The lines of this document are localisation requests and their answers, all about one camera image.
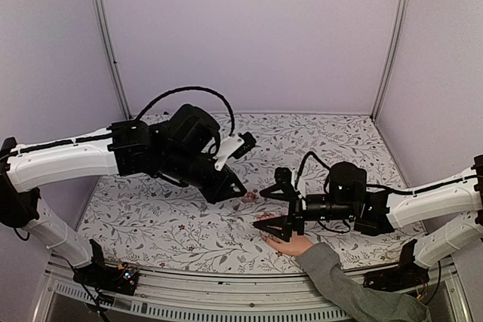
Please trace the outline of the glitter nail polish bottle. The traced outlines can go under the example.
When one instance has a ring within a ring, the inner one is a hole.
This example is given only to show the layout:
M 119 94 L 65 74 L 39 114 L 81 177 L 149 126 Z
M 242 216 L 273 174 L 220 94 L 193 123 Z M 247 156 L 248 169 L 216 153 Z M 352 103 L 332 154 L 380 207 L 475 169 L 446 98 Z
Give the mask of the glitter nail polish bottle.
M 259 196 L 256 192 L 247 192 L 242 198 L 241 202 L 243 204 L 252 204 L 258 200 Z

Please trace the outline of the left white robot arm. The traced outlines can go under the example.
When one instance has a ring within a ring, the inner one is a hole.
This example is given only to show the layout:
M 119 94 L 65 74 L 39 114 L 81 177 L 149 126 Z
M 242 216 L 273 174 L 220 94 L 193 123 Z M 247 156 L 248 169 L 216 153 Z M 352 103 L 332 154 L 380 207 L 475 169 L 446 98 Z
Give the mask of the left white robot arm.
M 1 223 L 22 229 L 65 258 L 95 287 L 112 271 L 95 241 L 74 232 L 42 200 L 40 186 L 85 176 L 143 173 L 178 187 L 196 187 L 209 204 L 241 197 L 246 189 L 227 166 L 255 146 L 246 133 L 220 135 L 220 125 L 199 107 L 185 104 L 167 121 L 133 119 L 83 136 L 37 145 L 7 138 L 1 149 Z

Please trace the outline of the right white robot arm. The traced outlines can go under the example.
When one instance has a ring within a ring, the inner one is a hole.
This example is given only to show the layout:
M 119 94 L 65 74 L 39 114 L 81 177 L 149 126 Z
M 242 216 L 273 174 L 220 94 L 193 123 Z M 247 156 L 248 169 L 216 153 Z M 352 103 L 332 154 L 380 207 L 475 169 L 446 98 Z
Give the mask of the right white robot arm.
M 405 289 L 440 259 L 482 237 L 482 158 L 442 181 L 396 190 L 369 184 L 366 170 L 343 161 L 328 169 L 324 194 L 308 194 L 300 173 L 275 170 L 275 184 L 261 191 L 265 198 L 286 201 L 286 215 L 259 220 L 254 227 L 285 242 L 303 235 L 306 222 L 350 221 L 363 235 L 389 234 L 426 219 L 454 214 L 437 231 L 414 242 L 408 257 L 390 273 L 395 288 Z

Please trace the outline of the grey sleeved forearm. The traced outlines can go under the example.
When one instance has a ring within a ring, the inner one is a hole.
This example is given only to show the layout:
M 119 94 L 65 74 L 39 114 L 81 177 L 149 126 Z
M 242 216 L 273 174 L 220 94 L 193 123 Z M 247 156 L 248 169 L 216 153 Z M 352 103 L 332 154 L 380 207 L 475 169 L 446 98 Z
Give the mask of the grey sleeved forearm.
M 422 302 L 405 293 L 372 290 L 356 283 L 340 268 L 340 257 L 317 243 L 296 258 L 317 291 L 356 321 L 429 321 Z

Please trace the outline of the person's bare hand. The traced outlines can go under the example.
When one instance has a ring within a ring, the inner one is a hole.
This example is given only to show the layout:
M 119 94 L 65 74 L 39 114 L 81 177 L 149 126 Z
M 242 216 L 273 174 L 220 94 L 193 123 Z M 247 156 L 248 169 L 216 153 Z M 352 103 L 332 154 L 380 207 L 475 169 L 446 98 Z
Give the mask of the person's bare hand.
M 301 256 L 308 249 L 314 246 L 307 237 L 293 234 L 289 242 L 283 241 L 275 236 L 263 235 L 262 240 L 274 249 L 277 253 L 288 256 Z

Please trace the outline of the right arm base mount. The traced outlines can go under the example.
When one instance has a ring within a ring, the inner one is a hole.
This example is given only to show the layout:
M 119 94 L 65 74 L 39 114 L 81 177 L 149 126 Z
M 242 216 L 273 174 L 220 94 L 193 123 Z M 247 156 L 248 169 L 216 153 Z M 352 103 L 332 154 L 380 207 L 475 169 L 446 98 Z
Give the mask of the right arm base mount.
M 415 263 L 416 242 L 412 240 L 403 246 L 396 267 L 367 272 L 363 286 L 372 290 L 395 292 L 426 284 L 429 281 L 428 268 Z

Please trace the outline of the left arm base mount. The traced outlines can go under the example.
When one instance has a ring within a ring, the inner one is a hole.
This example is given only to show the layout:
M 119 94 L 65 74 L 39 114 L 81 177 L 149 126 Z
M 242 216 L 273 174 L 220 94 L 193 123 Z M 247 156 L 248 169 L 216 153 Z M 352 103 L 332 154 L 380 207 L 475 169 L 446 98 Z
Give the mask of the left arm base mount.
M 98 290 L 133 296 L 139 281 L 138 267 L 127 262 L 109 266 L 105 263 L 101 246 L 93 239 L 89 243 L 91 262 L 85 267 L 74 268 L 73 280 Z

